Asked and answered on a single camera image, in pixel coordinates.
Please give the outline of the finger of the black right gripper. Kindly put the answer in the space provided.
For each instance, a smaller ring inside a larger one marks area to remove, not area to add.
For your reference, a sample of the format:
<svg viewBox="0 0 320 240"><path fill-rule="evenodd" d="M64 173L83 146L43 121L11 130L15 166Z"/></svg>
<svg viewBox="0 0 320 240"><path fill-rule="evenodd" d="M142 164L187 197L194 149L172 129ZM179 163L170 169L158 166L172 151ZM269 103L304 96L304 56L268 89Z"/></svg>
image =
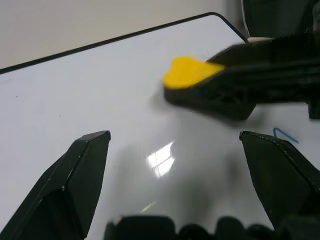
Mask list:
<svg viewBox="0 0 320 240"><path fill-rule="evenodd" d="M227 67L253 65L266 62L270 55L272 39L258 39L241 44L234 44L211 57L208 63Z"/></svg>
<svg viewBox="0 0 320 240"><path fill-rule="evenodd" d="M210 101L271 103L274 101L274 67L270 64L230 66L202 79L189 89Z"/></svg>

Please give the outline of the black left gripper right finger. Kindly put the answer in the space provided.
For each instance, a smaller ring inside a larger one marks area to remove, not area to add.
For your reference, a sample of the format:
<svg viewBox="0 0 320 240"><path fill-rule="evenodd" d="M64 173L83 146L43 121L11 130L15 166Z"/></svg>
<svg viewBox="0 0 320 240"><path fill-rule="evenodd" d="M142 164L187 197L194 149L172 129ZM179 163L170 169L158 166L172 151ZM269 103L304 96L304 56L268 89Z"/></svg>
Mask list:
<svg viewBox="0 0 320 240"><path fill-rule="evenodd" d="M255 192L276 230L290 216L320 217L320 170L287 140L251 131L239 139Z"/></svg>

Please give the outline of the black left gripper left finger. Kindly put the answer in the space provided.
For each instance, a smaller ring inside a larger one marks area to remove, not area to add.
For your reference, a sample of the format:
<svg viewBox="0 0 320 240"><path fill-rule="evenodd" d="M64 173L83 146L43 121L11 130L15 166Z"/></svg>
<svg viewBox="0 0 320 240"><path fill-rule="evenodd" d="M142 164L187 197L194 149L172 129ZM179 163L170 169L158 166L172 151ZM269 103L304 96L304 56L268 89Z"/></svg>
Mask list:
<svg viewBox="0 0 320 240"><path fill-rule="evenodd" d="M109 131L76 139L38 179L0 240L84 240L100 198Z"/></svg>

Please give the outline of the yellow eraser with black felt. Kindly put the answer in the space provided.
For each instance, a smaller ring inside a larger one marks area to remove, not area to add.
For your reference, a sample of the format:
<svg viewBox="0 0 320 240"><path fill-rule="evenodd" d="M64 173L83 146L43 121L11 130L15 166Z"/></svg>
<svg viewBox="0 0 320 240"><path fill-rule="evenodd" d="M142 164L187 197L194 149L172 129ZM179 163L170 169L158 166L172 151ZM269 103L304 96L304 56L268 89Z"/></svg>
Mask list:
<svg viewBox="0 0 320 240"><path fill-rule="evenodd" d="M225 99L211 87L210 78L227 68L226 65L194 57L177 57L162 79L164 99L172 105L223 120L245 121L256 105Z"/></svg>

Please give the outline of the blue marker drawing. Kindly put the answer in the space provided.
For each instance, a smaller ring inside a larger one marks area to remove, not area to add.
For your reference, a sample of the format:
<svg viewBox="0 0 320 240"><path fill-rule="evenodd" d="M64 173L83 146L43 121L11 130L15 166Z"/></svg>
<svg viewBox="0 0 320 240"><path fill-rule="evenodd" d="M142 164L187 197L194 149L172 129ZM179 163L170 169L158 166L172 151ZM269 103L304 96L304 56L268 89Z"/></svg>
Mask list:
<svg viewBox="0 0 320 240"><path fill-rule="evenodd" d="M282 129L278 128L278 127L274 127L272 132L273 132L273 136L275 138L278 138L278 139L279 138L285 138L285 139L287 139L287 140L289 140L289 141L291 141L293 143L296 143L296 144L299 143L299 141L296 138L292 137L287 132L285 132L284 130L282 130Z"/></svg>

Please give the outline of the whiteboard with black frame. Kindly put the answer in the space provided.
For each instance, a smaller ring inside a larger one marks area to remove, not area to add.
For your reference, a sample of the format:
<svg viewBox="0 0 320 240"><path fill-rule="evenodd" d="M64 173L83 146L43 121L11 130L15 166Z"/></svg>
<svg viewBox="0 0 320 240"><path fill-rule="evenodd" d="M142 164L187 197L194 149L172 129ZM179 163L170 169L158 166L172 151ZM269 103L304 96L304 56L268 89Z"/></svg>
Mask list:
<svg viewBox="0 0 320 240"><path fill-rule="evenodd" d="M223 216L270 227L254 190L241 131L279 128L320 170L320 122L302 103L262 105L228 123L167 103L171 61L205 61L244 39L210 13L0 74L0 232L40 176L83 135L110 131L104 179L87 240L109 220L170 217L177 230L214 231Z"/></svg>

